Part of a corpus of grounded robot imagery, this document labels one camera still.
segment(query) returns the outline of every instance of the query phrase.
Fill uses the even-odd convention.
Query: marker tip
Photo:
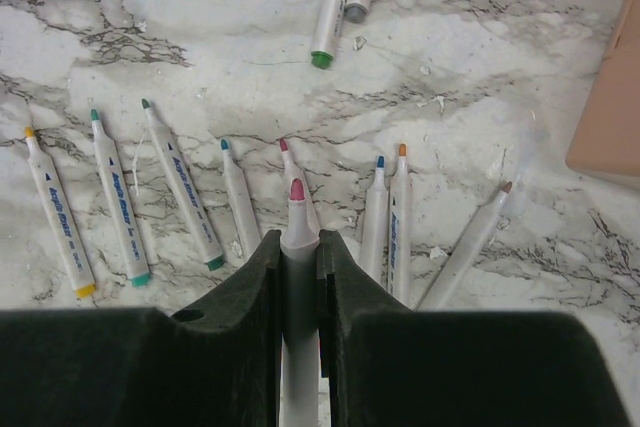
[[[300,179],[293,179],[291,182],[291,200],[304,200],[304,187]]]

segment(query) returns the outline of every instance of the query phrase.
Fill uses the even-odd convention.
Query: marker cap
[[[361,24],[367,16],[367,11],[361,5],[350,5],[344,12],[344,18],[354,24]]]
[[[151,280],[150,273],[142,274],[131,279],[131,285],[134,287],[142,287],[143,285],[147,285],[149,280]]]
[[[209,270],[218,270],[223,265],[224,265],[224,255],[221,255],[220,257],[216,257],[215,259],[207,262],[207,267],[209,267]]]
[[[311,52],[311,64],[319,69],[328,69],[333,57],[326,52]]]
[[[86,287],[76,290],[76,295],[79,298],[88,297],[96,291],[96,284],[89,284]]]

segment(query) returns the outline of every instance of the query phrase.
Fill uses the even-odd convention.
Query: teal marker cap
[[[150,273],[142,274],[131,279],[131,285],[134,287],[142,287],[143,285],[147,285],[149,280],[151,280]]]
[[[328,69],[333,61],[333,56],[327,54],[326,52],[317,51],[311,52],[311,64],[314,67],[318,67],[319,69]]]
[[[218,270],[223,265],[224,265],[224,255],[221,255],[220,257],[216,257],[215,259],[207,262],[207,267],[209,267],[209,270]]]

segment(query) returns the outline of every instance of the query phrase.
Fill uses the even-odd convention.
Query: teal marker tip
[[[147,285],[149,280],[151,280],[151,274],[142,274],[131,279],[131,285],[134,287],[142,287],[143,285]]]
[[[209,270],[218,270],[220,267],[224,265],[224,256],[216,257],[213,260],[207,262],[207,267]]]

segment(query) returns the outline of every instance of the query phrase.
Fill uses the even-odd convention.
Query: yellow marker cap
[[[96,291],[96,284],[89,284],[86,287],[76,290],[76,295],[79,298],[88,297]]]

